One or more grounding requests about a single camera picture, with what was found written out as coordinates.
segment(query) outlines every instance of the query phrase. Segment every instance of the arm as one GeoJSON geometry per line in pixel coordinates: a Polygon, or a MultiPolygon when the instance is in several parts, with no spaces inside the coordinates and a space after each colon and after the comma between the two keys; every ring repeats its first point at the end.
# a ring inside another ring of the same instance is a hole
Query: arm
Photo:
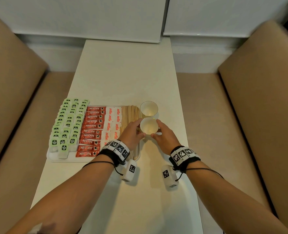
{"type": "MultiPolygon", "coordinates": [[[[175,134],[160,120],[162,135],[151,134],[161,150],[170,155],[181,145],[175,134]]],[[[187,168],[209,168],[201,161],[187,168]]],[[[288,233],[288,229],[264,206],[237,189],[216,173],[208,170],[187,170],[186,174],[201,201],[217,224],[227,233],[288,233]]]]}
{"type": "MultiPolygon", "coordinates": [[[[145,134],[137,134],[141,119],[131,122],[119,140],[133,150],[145,134]]],[[[98,155],[93,161],[113,162],[106,155],[98,155]]],[[[100,197],[114,166],[109,163],[93,163],[49,192],[14,225],[6,234],[27,233],[42,223],[40,233],[75,234],[82,226],[100,197]]]]}

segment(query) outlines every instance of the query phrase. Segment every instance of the cup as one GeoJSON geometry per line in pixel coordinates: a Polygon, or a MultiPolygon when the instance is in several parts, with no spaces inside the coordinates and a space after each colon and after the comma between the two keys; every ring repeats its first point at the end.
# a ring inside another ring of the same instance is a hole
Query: cup
{"type": "Polygon", "coordinates": [[[159,126],[155,118],[146,117],[141,121],[140,129],[142,132],[150,135],[152,133],[156,133],[159,129],[159,126]]]}
{"type": "Polygon", "coordinates": [[[140,110],[144,117],[152,117],[157,114],[158,106],[152,101],[146,101],[141,104],[140,110]]]}

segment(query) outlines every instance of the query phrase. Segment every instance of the forearm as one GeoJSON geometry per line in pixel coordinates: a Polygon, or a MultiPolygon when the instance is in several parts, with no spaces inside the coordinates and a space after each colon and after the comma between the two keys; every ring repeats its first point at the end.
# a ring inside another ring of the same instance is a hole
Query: forearm
{"type": "MultiPolygon", "coordinates": [[[[93,161],[112,162],[106,155],[93,161]]],[[[101,195],[114,167],[90,164],[43,197],[7,234],[27,233],[42,223],[48,234],[75,234],[101,195]]]]}
{"type": "MultiPolygon", "coordinates": [[[[197,161],[190,163],[187,168],[209,167],[197,161]]],[[[264,206],[216,173],[187,170],[186,174],[201,201],[225,233],[288,233],[288,229],[264,206]]]]}

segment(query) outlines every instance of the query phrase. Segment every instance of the brown couch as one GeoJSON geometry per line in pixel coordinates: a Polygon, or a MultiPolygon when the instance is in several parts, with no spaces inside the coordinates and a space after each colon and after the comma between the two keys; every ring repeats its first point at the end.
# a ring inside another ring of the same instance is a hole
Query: brown couch
{"type": "MultiPolygon", "coordinates": [[[[288,33],[268,21],[219,74],[177,77],[189,146],[288,227],[288,33]]],[[[204,234],[216,233],[200,208],[204,234]]]]}
{"type": "Polygon", "coordinates": [[[74,77],[47,68],[0,20],[0,234],[30,209],[74,77]]]}

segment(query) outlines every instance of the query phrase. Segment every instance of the person's right hand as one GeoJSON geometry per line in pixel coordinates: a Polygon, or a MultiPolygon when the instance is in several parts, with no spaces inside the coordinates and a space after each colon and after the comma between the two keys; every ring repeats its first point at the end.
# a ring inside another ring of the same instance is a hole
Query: person's right hand
{"type": "Polygon", "coordinates": [[[162,152],[170,155],[171,151],[181,144],[173,131],[167,127],[166,124],[162,123],[159,119],[157,119],[157,124],[161,129],[162,135],[151,134],[150,136],[157,141],[162,152]]]}

